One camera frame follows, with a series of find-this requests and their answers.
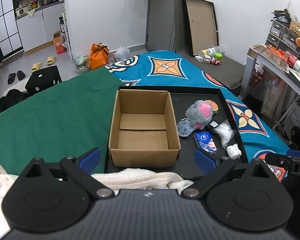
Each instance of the slipper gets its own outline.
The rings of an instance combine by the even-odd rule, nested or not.
[[[22,70],[19,70],[17,72],[17,77],[18,77],[18,80],[21,81],[21,80],[23,80],[26,77],[26,75],[23,73]]]
[[[40,67],[41,67],[41,62],[38,63],[34,63],[31,69],[31,73],[33,73],[34,71],[37,71]]]
[[[48,57],[47,65],[53,64],[55,60],[56,60],[55,56]]]
[[[15,78],[16,78],[15,73],[9,74],[9,76],[8,76],[8,85],[11,85],[14,82]]]

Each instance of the cardboard box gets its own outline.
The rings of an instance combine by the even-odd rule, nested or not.
[[[61,39],[60,32],[56,32],[53,35],[52,40],[53,40],[54,46],[56,47],[56,51],[57,51],[58,55],[66,52],[66,48],[62,45],[62,39]]]
[[[170,167],[180,149],[169,92],[117,91],[109,138],[116,166]]]

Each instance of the red box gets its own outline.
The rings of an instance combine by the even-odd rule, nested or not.
[[[62,39],[61,39],[60,32],[56,32],[53,35],[53,43],[54,46],[56,47],[57,54],[62,54],[66,52],[66,48],[62,46]]]

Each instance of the yellow slipper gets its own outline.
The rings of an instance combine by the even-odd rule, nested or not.
[[[31,73],[33,73],[34,71],[37,71],[40,67],[41,67],[41,62],[38,63],[34,63],[31,69]]]
[[[47,65],[53,64],[55,60],[56,60],[56,57],[55,57],[55,56],[50,56],[50,57],[48,57]]]

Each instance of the bed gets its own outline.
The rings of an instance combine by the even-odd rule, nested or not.
[[[126,86],[220,88],[236,121],[248,161],[253,158],[264,159],[267,152],[286,154],[289,150],[288,146],[223,84],[172,51],[149,52],[107,64],[105,67]],[[284,170],[270,168],[280,180],[286,175]]]
[[[41,156],[58,162],[101,150],[95,172],[103,172],[115,92],[127,86],[167,85],[220,88],[236,120],[250,161],[288,147],[220,82],[171,51],[154,51],[106,65],[35,94],[0,114],[0,164],[19,175]],[[285,172],[279,172],[279,179]]]

